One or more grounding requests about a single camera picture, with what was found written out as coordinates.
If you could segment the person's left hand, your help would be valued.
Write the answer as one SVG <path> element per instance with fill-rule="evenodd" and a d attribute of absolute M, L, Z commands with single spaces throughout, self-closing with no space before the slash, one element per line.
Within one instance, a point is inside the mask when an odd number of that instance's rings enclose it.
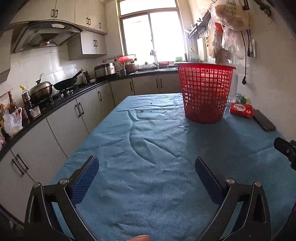
<path fill-rule="evenodd" d="M 138 235 L 136 237 L 131 238 L 128 241 L 150 241 L 149 235 Z"/>

